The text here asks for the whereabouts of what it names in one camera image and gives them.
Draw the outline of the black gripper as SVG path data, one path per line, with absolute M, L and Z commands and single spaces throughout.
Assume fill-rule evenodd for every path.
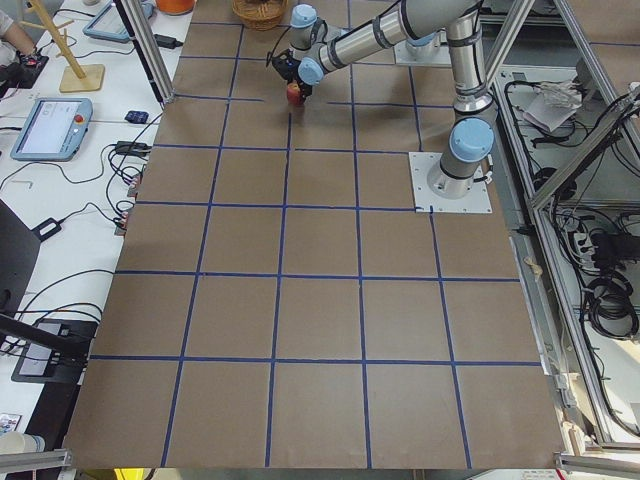
M 296 59 L 292 49 L 285 49 L 278 54 L 269 52 L 266 56 L 266 66 L 272 67 L 276 73 L 287 83 L 300 80 L 298 68 L 301 61 Z M 309 85 L 300 86 L 300 98 L 306 100 L 313 94 L 313 88 Z

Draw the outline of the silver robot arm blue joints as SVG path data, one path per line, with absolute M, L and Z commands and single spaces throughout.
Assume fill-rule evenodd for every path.
M 290 46 L 270 60 L 301 105 L 329 73 L 382 50 L 402 66 L 449 66 L 456 120 L 445 152 L 427 175 L 429 189 L 448 200 L 470 193 L 495 140 L 495 103 L 485 72 L 478 1 L 397 1 L 351 29 L 330 25 L 309 4 L 294 7 Z

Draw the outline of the person hand at edge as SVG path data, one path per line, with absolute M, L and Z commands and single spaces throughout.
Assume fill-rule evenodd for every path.
M 1 39 L 11 44 L 23 55 L 36 52 L 36 44 L 26 31 L 3 10 L 1 16 Z

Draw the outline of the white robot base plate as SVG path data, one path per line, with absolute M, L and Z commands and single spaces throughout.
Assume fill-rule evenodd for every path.
M 440 152 L 409 152 L 409 170 L 417 213 L 491 214 L 489 181 L 478 166 L 468 179 L 448 177 Z

